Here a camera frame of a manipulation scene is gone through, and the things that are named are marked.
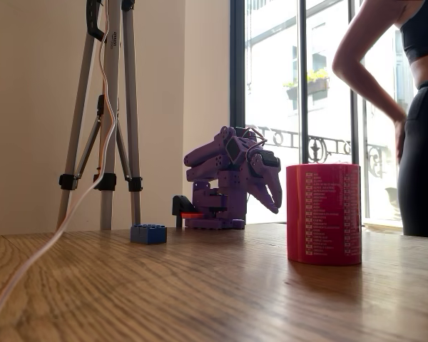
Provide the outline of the person hand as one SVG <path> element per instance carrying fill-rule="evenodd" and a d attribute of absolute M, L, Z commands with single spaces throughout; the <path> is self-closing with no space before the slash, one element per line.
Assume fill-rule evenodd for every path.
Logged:
<path fill-rule="evenodd" d="M 402 118 L 394 122 L 396 158 L 397 158 L 398 165 L 401 163 L 402 155 L 404 151 L 404 139 L 405 139 L 404 128 L 405 128 L 406 121 L 407 121 L 407 116 L 404 115 Z"/>

